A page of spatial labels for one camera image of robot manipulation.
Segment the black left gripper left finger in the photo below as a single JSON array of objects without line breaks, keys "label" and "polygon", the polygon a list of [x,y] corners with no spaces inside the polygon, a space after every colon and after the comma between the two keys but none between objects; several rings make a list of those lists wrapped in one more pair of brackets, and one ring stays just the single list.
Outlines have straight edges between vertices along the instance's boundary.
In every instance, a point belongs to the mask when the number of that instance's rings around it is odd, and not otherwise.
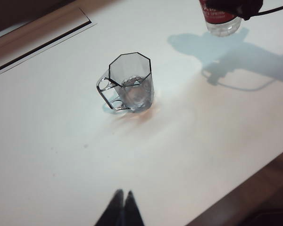
[{"label": "black left gripper left finger", "polygon": [[106,209],[103,211],[95,226],[118,226],[120,225],[121,212],[123,210],[124,192],[117,189]]}]

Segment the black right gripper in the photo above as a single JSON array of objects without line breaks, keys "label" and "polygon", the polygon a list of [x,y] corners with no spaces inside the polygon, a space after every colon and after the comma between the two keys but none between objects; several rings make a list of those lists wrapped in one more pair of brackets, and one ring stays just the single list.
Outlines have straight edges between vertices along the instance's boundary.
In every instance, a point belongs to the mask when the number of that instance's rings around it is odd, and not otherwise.
[{"label": "black right gripper", "polygon": [[206,7],[249,20],[260,11],[261,0],[207,0]]}]

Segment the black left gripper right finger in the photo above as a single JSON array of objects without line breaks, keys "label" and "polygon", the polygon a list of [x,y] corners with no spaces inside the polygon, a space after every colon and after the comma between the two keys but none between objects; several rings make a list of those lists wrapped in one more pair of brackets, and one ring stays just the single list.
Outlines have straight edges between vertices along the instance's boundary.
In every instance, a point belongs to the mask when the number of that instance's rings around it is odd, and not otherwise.
[{"label": "black left gripper right finger", "polygon": [[125,200],[125,226],[144,226],[138,205],[132,191],[128,192]]}]

